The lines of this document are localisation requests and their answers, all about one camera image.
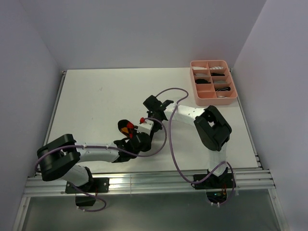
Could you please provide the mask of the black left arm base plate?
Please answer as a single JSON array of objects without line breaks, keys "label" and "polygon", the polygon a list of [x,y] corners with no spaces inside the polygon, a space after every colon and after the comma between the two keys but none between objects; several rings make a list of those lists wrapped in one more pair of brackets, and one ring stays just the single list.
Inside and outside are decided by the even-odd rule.
[{"label": "black left arm base plate", "polygon": [[77,188],[70,182],[67,182],[65,193],[73,194],[80,193],[80,190],[86,193],[107,193],[109,190],[109,178],[93,178],[92,182],[88,182],[83,186]]}]

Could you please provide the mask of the white rolled sock in tray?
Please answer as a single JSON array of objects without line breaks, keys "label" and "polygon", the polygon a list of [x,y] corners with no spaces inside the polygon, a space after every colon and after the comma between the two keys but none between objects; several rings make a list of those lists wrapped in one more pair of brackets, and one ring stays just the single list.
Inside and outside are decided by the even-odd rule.
[{"label": "white rolled sock in tray", "polygon": [[202,67],[202,66],[192,66],[192,70],[200,71],[200,70],[208,70],[208,68],[207,67]]}]

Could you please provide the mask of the grey rolled sock in tray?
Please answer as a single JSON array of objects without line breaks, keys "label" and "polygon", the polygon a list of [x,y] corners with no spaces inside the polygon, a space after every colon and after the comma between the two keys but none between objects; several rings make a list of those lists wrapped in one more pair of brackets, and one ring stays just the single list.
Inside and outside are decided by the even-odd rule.
[{"label": "grey rolled sock in tray", "polygon": [[217,81],[213,81],[214,84],[228,84],[228,81],[226,80],[217,80]]}]

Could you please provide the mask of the black orange argyle sock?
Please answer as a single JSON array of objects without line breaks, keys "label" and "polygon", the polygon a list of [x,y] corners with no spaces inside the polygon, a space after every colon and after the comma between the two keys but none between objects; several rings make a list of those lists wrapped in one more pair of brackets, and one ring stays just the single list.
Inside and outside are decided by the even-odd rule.
[{"label": "black orange argyle sock", "polygon": [[137,134],[138,126],[132,124],[126,119],[119,120],[117,127],[118,130],[129,139],[132,139]]}]

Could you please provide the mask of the black white-striped sock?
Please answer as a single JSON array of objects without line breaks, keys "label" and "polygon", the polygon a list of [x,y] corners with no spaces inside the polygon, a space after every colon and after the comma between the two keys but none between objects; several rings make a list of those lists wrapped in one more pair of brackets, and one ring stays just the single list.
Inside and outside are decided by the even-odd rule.
[{"label": "black white-striped sock", "polygon": [[216,88],[215,91],[231,91],[231,87]]}]

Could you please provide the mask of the pink compartment organizer tray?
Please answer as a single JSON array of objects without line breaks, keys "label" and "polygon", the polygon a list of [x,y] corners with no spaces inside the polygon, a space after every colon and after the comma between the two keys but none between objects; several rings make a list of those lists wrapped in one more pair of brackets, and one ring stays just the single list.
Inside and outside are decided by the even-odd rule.
[{"label": "pink compartment organizer tray", "polygon": [[198,106],[230,105],[238,97],[231,71],[224,60],[191,61],[190,76]]}]

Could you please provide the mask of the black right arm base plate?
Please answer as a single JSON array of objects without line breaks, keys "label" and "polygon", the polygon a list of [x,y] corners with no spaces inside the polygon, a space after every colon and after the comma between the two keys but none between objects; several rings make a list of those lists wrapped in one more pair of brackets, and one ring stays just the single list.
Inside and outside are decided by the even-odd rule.
[{"label": "black right arm base plate", "polygon": [[208,179],[198,184],[191,184],[193,188],[197,190],[202,189],[232,189],[233,186],[236,187],[236,182],[233,179],[231,173],[223,173],[219,177],[214,174],[210,175]]}]

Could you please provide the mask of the striped white sock in tray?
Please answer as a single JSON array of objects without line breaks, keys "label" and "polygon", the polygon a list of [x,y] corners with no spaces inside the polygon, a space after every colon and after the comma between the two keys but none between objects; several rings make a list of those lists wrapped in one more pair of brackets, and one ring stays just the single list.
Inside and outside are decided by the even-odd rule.
[{"label": "striped white sock in tray", "polygon": [[221,65],[214,65],[214,66],[210,66],[209,70],[223,70],[224,66]]}]

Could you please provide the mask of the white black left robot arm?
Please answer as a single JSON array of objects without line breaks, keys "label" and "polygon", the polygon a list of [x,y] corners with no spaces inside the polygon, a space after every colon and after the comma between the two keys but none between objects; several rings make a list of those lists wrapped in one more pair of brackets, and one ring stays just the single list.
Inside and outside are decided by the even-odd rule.
[{"label": "white black left robot arm", "polygon": [[92,173],[78,163],[124,163],[149,151],[151,144],[152,136],[144,132],[105,145],[77,143],[72,134],[65,134],[38,149],[35,170],[40,168],[44,181],[63,179],[82,192],[89,192],[94,186]]}]

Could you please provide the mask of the black rolled sock in tray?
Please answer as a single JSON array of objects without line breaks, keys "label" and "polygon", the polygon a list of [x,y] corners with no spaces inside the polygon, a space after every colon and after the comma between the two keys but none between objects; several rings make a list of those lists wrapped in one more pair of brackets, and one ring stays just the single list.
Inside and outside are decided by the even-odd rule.
[{"label": "black rolled sock in tray", "polygon": [[204,79],[204,78],[197,78],[195,80],[196,84],[210,84],[211,82],[209,82],[208,80]]}]

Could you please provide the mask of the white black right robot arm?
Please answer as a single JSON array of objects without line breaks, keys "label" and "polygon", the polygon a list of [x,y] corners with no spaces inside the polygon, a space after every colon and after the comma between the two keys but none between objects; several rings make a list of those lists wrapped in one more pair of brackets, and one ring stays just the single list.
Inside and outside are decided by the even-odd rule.
[{"label": "white black right robot arm", "polygon": [[173,151],[171,123],[175,120],[196,128],[202,144],[209,150],[208,182],[212,187],[220,187],[228,170],[231,169],[226,161],[226,147],[232,133],[230,125],[220,111],[212,105],[207,108],[193,108],[171,100],[161,102],[153,95],[149,96],[143,105],[149,117],[168,121],[169,146],[177,170],[179,166]]}]

